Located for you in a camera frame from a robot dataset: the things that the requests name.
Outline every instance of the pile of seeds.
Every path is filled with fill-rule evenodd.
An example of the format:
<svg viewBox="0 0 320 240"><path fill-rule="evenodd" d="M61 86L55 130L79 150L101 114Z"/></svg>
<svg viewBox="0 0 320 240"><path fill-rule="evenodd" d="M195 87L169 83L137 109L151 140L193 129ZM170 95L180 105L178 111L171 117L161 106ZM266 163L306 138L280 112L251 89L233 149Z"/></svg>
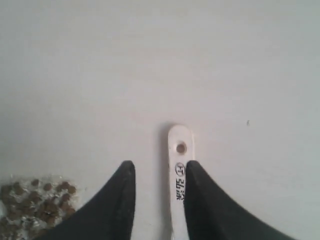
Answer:
<svg viewBox="0 0 320 240"><path fill-rule="evenodd" d="M2 185L5 215L0 217L0 240L31 240L45 234L76 211L76 192L67 181L33 179Z"/></svg>

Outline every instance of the white table surface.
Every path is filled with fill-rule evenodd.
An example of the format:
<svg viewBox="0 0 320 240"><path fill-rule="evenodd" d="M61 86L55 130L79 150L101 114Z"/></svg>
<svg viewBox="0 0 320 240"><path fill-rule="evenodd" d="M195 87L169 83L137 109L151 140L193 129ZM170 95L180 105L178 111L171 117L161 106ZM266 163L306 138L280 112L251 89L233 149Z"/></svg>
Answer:
<svg viewBox="0 0 320 240"><path fill-rule="evenodd" d="M64 175L87 201L132 160L132 240L169 240L166 139L186 124L232 198L320 239L319 11L313 0L0 1L0 177Z"/></svg>

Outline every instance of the white surface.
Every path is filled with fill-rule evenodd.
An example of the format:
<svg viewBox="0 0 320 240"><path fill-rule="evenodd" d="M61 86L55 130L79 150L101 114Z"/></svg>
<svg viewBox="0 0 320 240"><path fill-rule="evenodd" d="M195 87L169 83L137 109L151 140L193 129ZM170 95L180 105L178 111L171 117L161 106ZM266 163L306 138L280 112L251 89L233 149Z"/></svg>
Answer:
<svg viewBox="0 0 320 240"><path fill-rule="evenodd" d="M177 146L183 145L184 152ZM172 234L171 240L189 240L184 199L187 162L195 159L192 132L184 125L173 126L168 133L169 188Z"/></svg>
<svg viewBox="0 0 320 240"><path fill-rule="evenodd" d="M319 9L315 0L0 1L0 176L67 176L89 199L132 160L132 240L169 240L168 130L186 124L197 159L231 197L318 240Z"/></svg>

